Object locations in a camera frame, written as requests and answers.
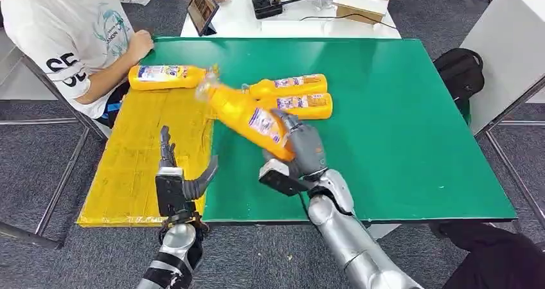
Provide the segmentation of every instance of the yellow bottle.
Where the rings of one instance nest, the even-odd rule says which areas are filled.
[[[256,145],[283,161],[294,158],[285,144],[283,123],[268,110],[260,108],[250,95],[218,83],[210,73],[197,88],[197,99],[206,100],[217,118]]]
[[[263,79],[250,85],[247,92],[255,99],[268,96],[291,96],[326,93],[327,80],[323,74],[290,77],[279,80]]]
[[[194,88],[205,74],[196,66],[133,66],[129,83],[135,90]]]
[[[281,109],[299,116],[302,120],[327,119],[333,112],[333,100],[329,93],[306,94],[286,97],[266,97],[257,101],[265,109]]]

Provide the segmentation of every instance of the yellow board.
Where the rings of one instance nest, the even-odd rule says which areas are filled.
[[[159,131],[170,127],[177,165],[195,179],[210,159],[212,120],[194,89],[130,90],[98,164],[77,223],[82,227],[161,225],[155,175]],[[202,214],[205,196],[196,201]]]

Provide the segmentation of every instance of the tablet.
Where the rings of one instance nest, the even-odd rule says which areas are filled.
[[[199,36],[216,34],[212,18],[220,8],[215,0],[191,0],[188,14]]]

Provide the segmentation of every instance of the metal table frame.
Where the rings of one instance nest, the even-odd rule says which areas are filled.
[[[8,121],[0,121],[0,126],[2,125],[52,125],[52,124],[66,124],[66,123],[81,123],[84,126],[84,131],[80,135],[80,139],[78,140],[76,144],[76,148],[74,149],[74,152],[72,153],[72,156],[70,157],[70,160],[68,161],[68,164],[66,165],[66,168],[60,178],[60,181],[57,185],[57,188],[55,188],[53,195],[51,196],[51,200],[49,201],[49,204],[42,215],[42,219],[38,223],[38,226],[36,227],[36,230],[34,232],[26,231],[17,227],[14,227],[12,225],[8,225],[7,223],[0,222],[0,234],[5,234],[23,241],[30,242],[35,245],[40,245],[42,247],[50,248],[50,249],[59,249],[63,246],[63,241],[55,241],[51,240],[49,238],[44,237],[44,231],[46,230],[46,227],[49,224],[49,221],[51,220],[51,215],[53,214],[53,211],[55,210],[55,207],[57,206],[58,200],[60,198],[60,195],[62,194],[62,191],[64,190],[64,187],[66,186],[66,182],[68,181],[68,178],[70,178],[70,174],[72,173],[72,170],[74,169],[74,166],[78,160],[78,157],[82,151],[82,148],[85,144],[85,140],[87,140],[87,137],[89,136],[89,133],[92,133],[97,140],[99,141],[106,141],[107,137],[104,135],[104,133],[99,130],[94,122],[87,117],[86,115],[82,114],[81,112],[75,110],[67,101],[64,99],[64,97],[61,95],[61,93],[57,90],[55,87],[55,84],[51,82],[51,80],[42,72],[40,67],[34,63],[30,58],[23,55],[22,60],[24,65],[30,69],[32,73],[38,77],[38,79],[53,93],[53,95],[70,110],[72,115],[74,115],[73,118],[57,118],[57,119],[27,119],[27,120],[8,120]]]
[[[507,115],[511,114],[515,109],[517,109],[520,105],[523,103],[526,103],[532,96],[534,96],[536,93],[541,91],[545,87],[545,77],[541,78],[538,82],[536,82],[530,89],[528,89],[520,98],[515,100],[509,107],[507,107],[502,113],[500,113],[496,118],[494,118],[488,125],[483,127],[482,130],[480,130],[475,137],[479,138],[480,136],[485,136],[490,143],[492,144],[492,148],[496,153],[498,154],[499,158],[507,168],[509,174],[511,175],[511,178],[515,181],[517,184],[517,187],[521,191],[521,193],[524,196],[524,199],[534,212],[535,216],[537,217],[537,220],[541,224],[541,226],[545,229],[545,213],[541,209],[541,207],[538,205],[536,199],[534,196],[530,193],[530,190],[522,180],[521,176],[511,163],[509,161],[509,157],[503,149],[501,148],[501,145],[496,140],[496,137],[492,134],[492,129],[497,125],[502,126],[524,126],[524,127],[545,127],[545,121],[503,121]]]

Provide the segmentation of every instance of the white t-shirt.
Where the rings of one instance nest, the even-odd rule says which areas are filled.
[[[75,101],[89,76],[109,67],[127,50],[134,33],[121,2],[150,0],[2,0],[7,35],[46,72],[58,90],[91,118],[99,118],[110,91],[95,102]]]

